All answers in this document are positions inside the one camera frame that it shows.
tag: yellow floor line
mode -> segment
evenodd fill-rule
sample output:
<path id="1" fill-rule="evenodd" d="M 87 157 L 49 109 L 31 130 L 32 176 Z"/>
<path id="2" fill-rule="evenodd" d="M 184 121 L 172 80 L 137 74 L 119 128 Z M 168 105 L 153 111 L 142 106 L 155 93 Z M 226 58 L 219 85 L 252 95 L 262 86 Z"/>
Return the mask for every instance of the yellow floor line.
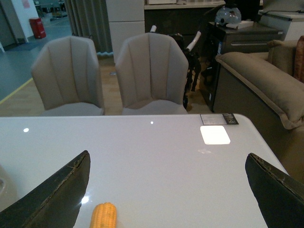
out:
<path id="1" fill-rule="evenodd" d="M 0 101 L 0 105 L 5 102 L 7 99 L 11 98 L 15 93 L 17 93 L 20 89 L 22 89 L 23 87 L 25 87 L 28 83 L 30 83 L 33 80 L 33 78 L 31 78 L 30 80 L 28 80 L 26 83 L 24 83 L 22 86 L 20 86 L 18 89 L 16 89 L 14 92 L 12 92 L 10 95 L 7 95 L 5 98 L 3 98 Z"/>

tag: gray curtain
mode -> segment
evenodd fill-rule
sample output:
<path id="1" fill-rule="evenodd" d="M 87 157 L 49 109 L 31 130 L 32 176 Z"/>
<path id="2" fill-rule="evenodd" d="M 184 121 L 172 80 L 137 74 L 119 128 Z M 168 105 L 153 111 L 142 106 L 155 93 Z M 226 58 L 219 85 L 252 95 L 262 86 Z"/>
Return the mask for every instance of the gray curtain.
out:
<path id="1" fill-rule="evenodd" d="M 112 52 L 105 0 L 65 0 L 72 34 L 91 38 L 97 52 Z"/>

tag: beige sofa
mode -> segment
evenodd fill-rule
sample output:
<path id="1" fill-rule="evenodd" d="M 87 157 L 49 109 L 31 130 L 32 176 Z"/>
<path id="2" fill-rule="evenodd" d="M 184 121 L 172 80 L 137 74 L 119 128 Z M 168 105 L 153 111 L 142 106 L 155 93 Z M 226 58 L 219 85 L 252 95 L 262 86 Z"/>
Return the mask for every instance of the beige sofa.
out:
<path id="1" fill-rule="evenodd" d="M 289 175 L 304 183 L 304 83 L 292 77 L 297 41 L 269 45 L 269 53 L 216 57 L 213 110 L 247 116 Z"/>

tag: doorway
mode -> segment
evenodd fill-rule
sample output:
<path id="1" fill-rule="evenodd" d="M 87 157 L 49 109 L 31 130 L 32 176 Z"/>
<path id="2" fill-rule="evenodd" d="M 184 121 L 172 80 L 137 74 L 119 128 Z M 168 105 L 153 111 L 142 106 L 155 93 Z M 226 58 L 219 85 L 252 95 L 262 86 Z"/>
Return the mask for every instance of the doorway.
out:
<path id="1" fill-rule="evenodd" d="M 17 45 L 17 42 L 14 38 L 2 5 L 0 3 L 0 42 L 4 50 L 14 48 Z"/>

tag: sofa cushion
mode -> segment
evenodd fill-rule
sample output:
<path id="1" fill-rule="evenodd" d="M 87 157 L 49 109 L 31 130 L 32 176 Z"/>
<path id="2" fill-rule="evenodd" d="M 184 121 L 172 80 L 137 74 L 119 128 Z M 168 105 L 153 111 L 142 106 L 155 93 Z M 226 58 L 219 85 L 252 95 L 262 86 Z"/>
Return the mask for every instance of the sofa cushion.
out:
<path id="1" fill-rule="evenodd" d="M 268 42 L 268 62 L 287 74 L 294 75 L 296 40 Z"/>
<path id="2" fill-rule="evenodd" d="M 298 40 L 294 60 L 294 77 L 304 83 L 304 36 Z"/>
<path id="3" fill-rule="evenodd" d="M 253 55 L 229 52 L 216 60 L 280 117 L 284 128 L 304 125 L 304 84 Z"/>
<path id="4" fill-rule="evenodd" d="M 150 102 L 147 100 L 148 104 L 142 106 L 144 102 L 140 102 L 138 107 L 135 108 L 123 108 L 122 115 L 173 115 L 173 114 L 188 114 L 186 109 L 181 104 L 176 104 L 172 101 L 167 100 L 154 100 Z"/>
<path id="5" fill-rule="evenodd" d="M 79 102 L 64 104 L 44 111 L 40 116 L 91 116 L 104 115 L 105 111 L 94 104 Z"/>

